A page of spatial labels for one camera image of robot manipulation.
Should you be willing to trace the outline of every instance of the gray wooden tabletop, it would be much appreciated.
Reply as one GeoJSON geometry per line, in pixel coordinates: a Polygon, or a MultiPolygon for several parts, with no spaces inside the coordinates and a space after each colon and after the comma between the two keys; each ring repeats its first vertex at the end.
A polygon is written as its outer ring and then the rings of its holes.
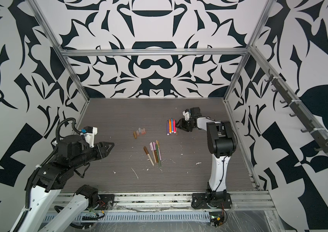
{"type": "MultiPolygon", "coordinates": [[[[84,179],[69,179],[63,192],[83,184],[104,192],[205,190],[212,167],[206,132],[166,133],[167,120],[179,120],[192,107],[200,107],[203,116],[228,121],[220,98],[91,99],[80,128],[97,127],[95,142],[114,142],[115,147],[108,157],[91,163],[84,179]],[[139,127],[147,133],[134,139],[139,127]],[[146,146],[150,151],[149,143],[155,140],[160,142],[162,167],[152,166],[143,150],[146,146]]],[[[226,183],[228,190],[253,189],[239,147],[228,164],[226,183]]]]}

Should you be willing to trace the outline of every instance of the black and white robotic arm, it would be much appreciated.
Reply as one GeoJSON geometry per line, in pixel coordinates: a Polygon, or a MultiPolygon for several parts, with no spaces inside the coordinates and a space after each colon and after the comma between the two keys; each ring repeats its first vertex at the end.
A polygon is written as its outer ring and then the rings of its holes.
{"type": "MultiPolygon", "coordinates": [[[[67,118],[60,122],[55,133],[56,146],[48,158],[41,165],[36,166],[36,170],[28,179],[25,206],[10,232],[38,231],[49,207],[63,189],[66,181],[74,173],[83,178],[90,162],[107,157],[114,147],[113,142],[94,144],[97,128],[85,127],[78,131],[75,128],[74,118],[67,118]],[[67,121],[72,121],[73,130],[78,134],[69,135],[60,140],[59,130],[67,121]],[[82,166],[86,168],[84,173],[80,174],[76,169],[82,166]]],[[[83,185],[75,192],[71,202],[40,231],[64,231],[82,211],[95,208],[97,201],[98,190],[83,185]]],[[[103,215],[97,215],[94,220],[102,217],[103,215]]]]}
{"type": "Polygon", "coordinates": [[[186,109],[183,116],[176,123],[177,128],[187,132],[194,128],[207,131],[208,149],[212,154],[212,172],[207,189],[208,196],[211,197],[208,199],[223,198],[226,193],[227,165],[237,146],[231,124],[203,117],[199,107],[186,109]]]}

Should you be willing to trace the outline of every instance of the white debris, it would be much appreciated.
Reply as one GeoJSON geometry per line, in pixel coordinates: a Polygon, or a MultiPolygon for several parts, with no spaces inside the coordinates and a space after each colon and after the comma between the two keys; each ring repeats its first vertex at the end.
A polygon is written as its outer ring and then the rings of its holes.
{"type": "MultiPolygon", "coordinates": [[[[131,168],[133,171],[134,171],[134,169],[133,168],[131,168]]],[[[138,179],[138,175],[137,175],[137,173],[134,171],[134,174],[136,174],[136,177],[137,177],[137,179],[138,179]]]]}

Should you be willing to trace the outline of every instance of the black and white wallpaper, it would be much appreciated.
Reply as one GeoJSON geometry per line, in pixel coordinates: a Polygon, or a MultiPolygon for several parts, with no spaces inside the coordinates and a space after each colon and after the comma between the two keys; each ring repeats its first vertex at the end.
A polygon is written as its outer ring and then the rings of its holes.
{"type": "Polygon", "coordinates": [[[234,48],[266,0],[38,0],[65,49],[234,48]]]}
{"type": "Polygon", "coordinates": [[[278,0],[256,46],[328,130],[328,0],[278,0]]]}
{"type": "Polygon", "coordinates": [[[223,97],[241,55],[69,58],[89,97],[223,97]]]}
{"type": "Polygon", "coordinates": [[[250,57],[228,99],[242,145],[285,229],[328,232],[328,157],[267,79],[250,57]]]}
{"type": "Polygon", "coordinates": [[[55,125],[79,118],[83,105],[27,3],[0,1],[0,231],[11,229],[28,177],[53,150],[55,125]]]}

